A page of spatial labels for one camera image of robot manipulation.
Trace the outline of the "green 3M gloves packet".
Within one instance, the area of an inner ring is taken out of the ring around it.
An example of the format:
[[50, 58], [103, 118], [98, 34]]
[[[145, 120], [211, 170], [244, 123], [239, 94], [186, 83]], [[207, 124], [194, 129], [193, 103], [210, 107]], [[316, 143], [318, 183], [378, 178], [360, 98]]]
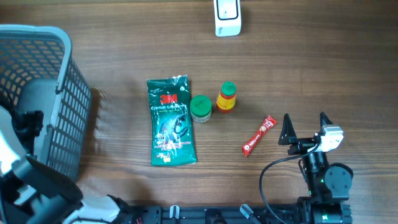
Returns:
[[147, 94], [152, 121], [151, 165], [196, 163], [188, 77], [148, 80]]

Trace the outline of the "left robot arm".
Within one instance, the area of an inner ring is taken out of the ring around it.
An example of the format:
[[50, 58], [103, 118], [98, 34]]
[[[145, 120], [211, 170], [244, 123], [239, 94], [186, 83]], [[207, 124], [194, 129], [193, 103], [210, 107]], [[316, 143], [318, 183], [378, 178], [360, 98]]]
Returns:
[[1, 95], [1, 221], [3, 223], [134, 223], [113, 196], [83, 195], [67, 176], [29, 153], [43, 128], [42, 111], [19, 113]]

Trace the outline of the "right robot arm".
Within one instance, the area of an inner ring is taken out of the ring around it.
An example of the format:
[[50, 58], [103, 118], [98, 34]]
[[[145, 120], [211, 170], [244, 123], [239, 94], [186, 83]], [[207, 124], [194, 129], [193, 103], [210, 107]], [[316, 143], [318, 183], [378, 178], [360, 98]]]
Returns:
[[300, 223], [352, 223], [349, 205], [353, 171], [342, 163], [330, 164], [326, 154], [343, 141], [343, 130], [320, 113], [320, 130], [311, 138], [298, 138], [290, 116], [284, 115], [280, 145], [288, 145], [288, 155], [300, 156], [300, 171], [308, 187], [308, 197], [297, 200]]

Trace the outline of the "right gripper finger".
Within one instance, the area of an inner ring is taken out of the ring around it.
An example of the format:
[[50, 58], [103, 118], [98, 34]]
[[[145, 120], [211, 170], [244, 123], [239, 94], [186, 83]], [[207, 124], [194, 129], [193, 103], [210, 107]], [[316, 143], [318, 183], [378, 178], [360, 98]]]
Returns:
[[333, 123], [329, 120], [328, 116], [324, 113], [320, 113], [320, 127], [324, 127], [326, 125], [332, 125]]
[[297, 143], [297, 135], [295, 133], [291, 118], [288, 113], [284, 115], [282, 123], [282, 131], [280, 133], [278, 145], [291, 145]]

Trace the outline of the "yellow bottle green cap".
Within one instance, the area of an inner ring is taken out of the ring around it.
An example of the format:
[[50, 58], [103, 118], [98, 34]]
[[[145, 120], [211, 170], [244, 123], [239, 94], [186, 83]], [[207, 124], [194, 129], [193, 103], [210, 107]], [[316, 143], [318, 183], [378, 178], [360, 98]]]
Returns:
[[222, 113], [229, 113], [236, 104], [236, 85], [224, 82], [216, 99], [216, 107]]

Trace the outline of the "green lid small jar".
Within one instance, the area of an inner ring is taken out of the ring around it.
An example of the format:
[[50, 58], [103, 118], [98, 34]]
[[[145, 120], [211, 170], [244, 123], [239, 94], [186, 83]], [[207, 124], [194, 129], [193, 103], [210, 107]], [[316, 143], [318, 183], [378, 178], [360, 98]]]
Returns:
[[190, 101], [190, 114], [197, 123], [204, 123], [211, 117], [211, 100], [205, 95], [197, 95]]

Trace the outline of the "red Nescafe stick sachet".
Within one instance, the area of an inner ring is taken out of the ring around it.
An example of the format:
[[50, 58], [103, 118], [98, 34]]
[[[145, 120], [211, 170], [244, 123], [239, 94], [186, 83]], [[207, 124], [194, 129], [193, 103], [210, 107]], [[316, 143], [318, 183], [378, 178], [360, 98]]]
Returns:
[[262, 137], [269, 132], [277, 124], [277, 120], [272, 116], [267, 116], [265, 120], [262, 122], [260, 127], [257, 129], [254, 136], [242, 146], [242, 152], [244, 156], [248, 157], [258, 142], [262, 139]]

